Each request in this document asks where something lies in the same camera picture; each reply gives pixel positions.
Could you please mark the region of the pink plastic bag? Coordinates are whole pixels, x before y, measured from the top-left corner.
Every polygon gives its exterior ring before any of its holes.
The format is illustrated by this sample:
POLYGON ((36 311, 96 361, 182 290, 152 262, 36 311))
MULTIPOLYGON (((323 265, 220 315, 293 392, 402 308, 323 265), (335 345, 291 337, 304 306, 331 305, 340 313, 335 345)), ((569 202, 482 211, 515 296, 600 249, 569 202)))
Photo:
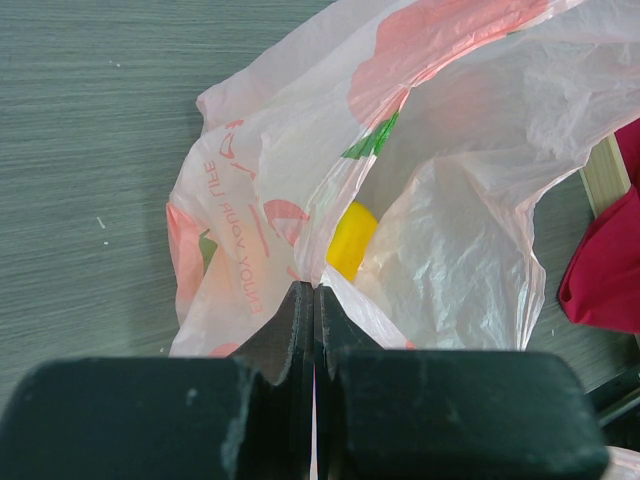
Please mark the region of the pink plastic bag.
POLYGON ((233 353, 296 280, 385 349, 522 350, 534 209, 639 112, 635 1, 340 1, 204 92, 167 204, 175 356, 233 353), (353 282, 326 256, 352 202, 353 282))

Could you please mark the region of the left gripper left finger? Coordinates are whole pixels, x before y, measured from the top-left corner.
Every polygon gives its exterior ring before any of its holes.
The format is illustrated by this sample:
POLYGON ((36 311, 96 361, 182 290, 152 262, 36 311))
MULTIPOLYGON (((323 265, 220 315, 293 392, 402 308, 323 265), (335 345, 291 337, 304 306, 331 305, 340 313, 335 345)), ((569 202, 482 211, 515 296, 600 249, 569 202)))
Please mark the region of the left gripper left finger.
POLYGON ((84 358, 29 373, 1 418, 5 479, 306 479, 313 290, 223 357, 84 358))

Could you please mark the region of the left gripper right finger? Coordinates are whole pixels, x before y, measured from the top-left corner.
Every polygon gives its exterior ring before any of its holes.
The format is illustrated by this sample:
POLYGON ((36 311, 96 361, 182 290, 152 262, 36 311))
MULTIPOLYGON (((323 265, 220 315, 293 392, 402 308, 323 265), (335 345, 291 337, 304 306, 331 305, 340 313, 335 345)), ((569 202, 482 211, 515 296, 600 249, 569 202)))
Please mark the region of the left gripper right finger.
POLYGON ((538 352, 385 349, 314 293, 322 479, 598 479, 610 456, 570 367, 538 352))

